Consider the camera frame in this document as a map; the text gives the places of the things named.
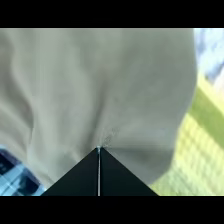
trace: garment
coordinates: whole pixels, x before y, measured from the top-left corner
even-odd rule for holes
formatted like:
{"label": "garment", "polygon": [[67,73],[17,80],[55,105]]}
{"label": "garment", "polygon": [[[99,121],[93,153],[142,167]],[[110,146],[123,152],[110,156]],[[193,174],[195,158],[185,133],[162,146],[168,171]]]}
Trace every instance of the garment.
{"label": "garment", "polygon": [[46,188],[96,146],[150,184],[195,83],[192,29],[1,29],[0,143]]}

